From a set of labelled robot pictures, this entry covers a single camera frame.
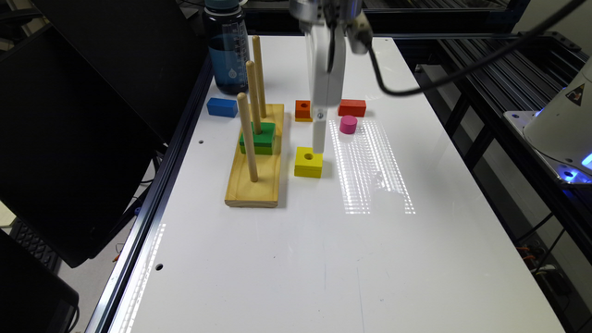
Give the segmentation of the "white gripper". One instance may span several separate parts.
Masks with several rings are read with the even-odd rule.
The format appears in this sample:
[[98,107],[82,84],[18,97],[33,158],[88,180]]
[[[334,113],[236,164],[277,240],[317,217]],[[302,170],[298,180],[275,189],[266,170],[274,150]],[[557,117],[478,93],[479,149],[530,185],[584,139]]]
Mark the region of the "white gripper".
[[346,65],[346,42],[341,26],[312,25],[305,33],[310,101],[313,108],[312,146],[325,151],[327,109],[340,104]]

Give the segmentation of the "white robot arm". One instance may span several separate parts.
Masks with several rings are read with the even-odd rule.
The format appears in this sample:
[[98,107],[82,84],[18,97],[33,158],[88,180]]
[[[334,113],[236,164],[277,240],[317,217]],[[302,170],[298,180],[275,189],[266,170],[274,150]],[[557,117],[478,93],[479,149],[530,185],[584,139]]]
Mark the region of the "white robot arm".
[[306,41],[313,120],[312,147],[325,151],[328,110],[341,102],[346,66],[346,30],[362,13],[361,0],[291,0],[290,14]]

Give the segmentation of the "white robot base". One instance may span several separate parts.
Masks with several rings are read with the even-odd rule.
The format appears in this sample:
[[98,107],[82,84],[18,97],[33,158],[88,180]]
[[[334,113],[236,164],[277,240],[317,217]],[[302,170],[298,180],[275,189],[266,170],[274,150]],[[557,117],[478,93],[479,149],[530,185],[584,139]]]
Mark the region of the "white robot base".
[[508,111],[506,120],[564,187],[591,185],[591,63],[538,111]]

